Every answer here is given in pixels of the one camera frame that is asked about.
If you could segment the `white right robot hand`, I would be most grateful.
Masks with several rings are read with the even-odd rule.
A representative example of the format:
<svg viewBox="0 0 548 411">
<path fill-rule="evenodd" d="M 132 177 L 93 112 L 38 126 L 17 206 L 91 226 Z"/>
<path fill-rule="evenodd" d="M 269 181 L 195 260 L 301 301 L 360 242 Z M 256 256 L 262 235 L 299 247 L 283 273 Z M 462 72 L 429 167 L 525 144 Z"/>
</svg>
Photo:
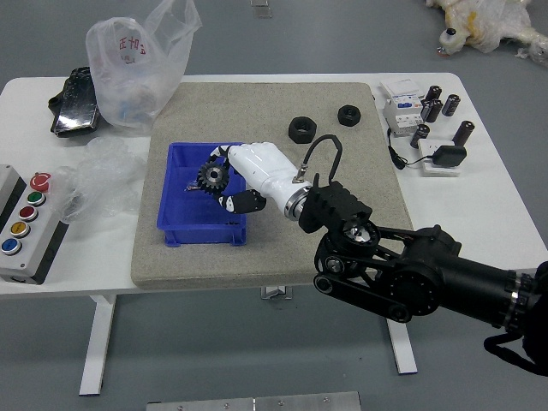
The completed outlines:
<svg viewBox="0 0 548 411">
<path fill-rule="evenodd" d="M 244 178 L 247 191 L 229 196 L 223 193 L 230 169 Z M 296 168 L 271 142 L 221 145 L 200 168 L 198 185 L 229 212 L 259 211 L 272 199 L 286 218 L 296 221 L 312 186 L 304 178 L 306 170 L 305 164 Z"/>
</svg>

